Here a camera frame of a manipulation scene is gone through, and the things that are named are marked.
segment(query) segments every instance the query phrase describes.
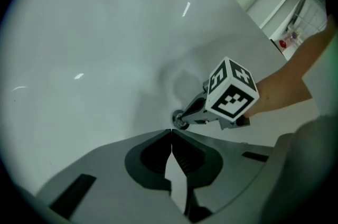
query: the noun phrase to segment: cube with fiducial markers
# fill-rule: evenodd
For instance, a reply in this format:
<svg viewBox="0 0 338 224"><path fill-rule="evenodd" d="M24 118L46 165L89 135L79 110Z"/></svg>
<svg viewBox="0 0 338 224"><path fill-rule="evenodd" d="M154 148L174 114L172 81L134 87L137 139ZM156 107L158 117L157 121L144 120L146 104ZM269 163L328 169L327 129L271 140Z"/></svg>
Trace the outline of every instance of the cube with fiducial markers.
<svg viewBox="0 0 338 224"><path fill-rule="evenodd" d="M234 122L258 99L251 73L228 57L211 72L206 110Z"/></svg>

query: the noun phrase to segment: forearm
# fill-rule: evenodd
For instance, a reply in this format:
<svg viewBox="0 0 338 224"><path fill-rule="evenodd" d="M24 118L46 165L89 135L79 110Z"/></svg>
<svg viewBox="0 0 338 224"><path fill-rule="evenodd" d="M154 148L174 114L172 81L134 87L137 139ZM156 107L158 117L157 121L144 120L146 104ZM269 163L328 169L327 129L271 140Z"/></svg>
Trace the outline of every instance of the forearm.
<svg viewBox="0 0 338 224"><path fill-rule="evenodd" d="M324 31L304 41L281 69L257 83L260 99L248 110L246 116L310 99L311 95L302 81L302 76L324 51L334 34L335 23L333 17L329 16Z"/></svg>

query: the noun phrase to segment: white table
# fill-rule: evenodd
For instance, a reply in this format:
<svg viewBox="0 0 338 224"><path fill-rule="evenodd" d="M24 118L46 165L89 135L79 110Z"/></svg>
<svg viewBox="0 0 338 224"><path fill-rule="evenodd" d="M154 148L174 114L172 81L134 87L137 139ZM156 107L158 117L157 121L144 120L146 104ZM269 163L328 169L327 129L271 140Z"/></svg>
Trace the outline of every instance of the white table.
<svg viewBox="0 0 338 224"><path fill-rule="evenodd" d="M33 194L98 146L172 128L224 56L256 81L285 63L234 0L14 0L2 33L3 157ZM189 130L272 146L316 115L308 101Z"/></svg>

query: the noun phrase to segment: red object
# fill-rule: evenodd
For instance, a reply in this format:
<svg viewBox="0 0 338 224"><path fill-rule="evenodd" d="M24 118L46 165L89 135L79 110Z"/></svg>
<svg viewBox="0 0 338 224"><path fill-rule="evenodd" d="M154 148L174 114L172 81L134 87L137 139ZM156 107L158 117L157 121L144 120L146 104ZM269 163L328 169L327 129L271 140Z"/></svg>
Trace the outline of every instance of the red object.
<svg viewBox="0 0 338 224"><path fill-rule="evenodd" d="M283 40L279 40L279 45L284 49L286 48L286 43Z"/></svg>

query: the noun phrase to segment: black slot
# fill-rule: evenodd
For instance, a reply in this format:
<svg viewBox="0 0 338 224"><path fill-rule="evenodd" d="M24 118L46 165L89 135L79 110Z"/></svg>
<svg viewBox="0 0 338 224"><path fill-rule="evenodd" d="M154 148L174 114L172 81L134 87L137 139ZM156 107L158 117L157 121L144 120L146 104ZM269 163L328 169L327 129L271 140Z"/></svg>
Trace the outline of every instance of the black slot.
<svg viewBox="0 0 338 224"><path fill-rule="evenodd" d="M256 154L256 153L252 153L252 152L245 152L242 154L242 156L253 159L253 160L257 160L260 162L267 162L269 156L267 155L263 155L263 154Z"/></svg>
<svg viewBox="0 0 338 224"><path fill-rule="evenodd" d="M81 174L59 197L50 205L55 213L69 219L90 187L93 185L96 177Z"/></svg>

